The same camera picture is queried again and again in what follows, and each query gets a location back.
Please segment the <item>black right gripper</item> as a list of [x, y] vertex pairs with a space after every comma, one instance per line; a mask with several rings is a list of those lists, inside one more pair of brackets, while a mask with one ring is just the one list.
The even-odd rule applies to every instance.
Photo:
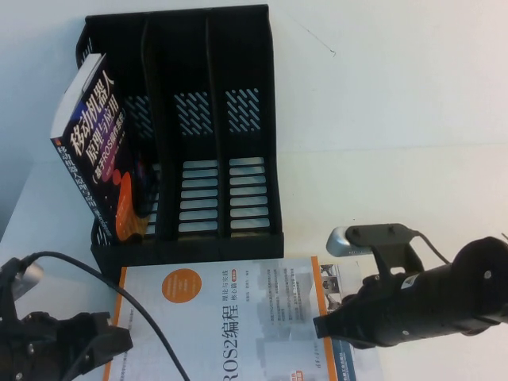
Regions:
[[342, 300], [341, 310], [313, 319], [317, 338], [346, 341], [353, 347], [388, 348], [421, 339], [421, 327], [410, 315], [410, 300], [419, 274], [397, 274], [390, 286], [375, 276]]

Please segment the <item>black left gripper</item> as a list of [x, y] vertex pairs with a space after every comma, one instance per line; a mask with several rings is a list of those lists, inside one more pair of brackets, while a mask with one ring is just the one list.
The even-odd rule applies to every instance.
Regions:
[[[90, 344], [95, 330], [94, 355]], [[58, 320], [35, 313], [1, 320], [2, 380], [73, 380], [93, 369], [93, 359], [111, 360], [133, 347], [130, 332], [112, 325], [109, 312]]]

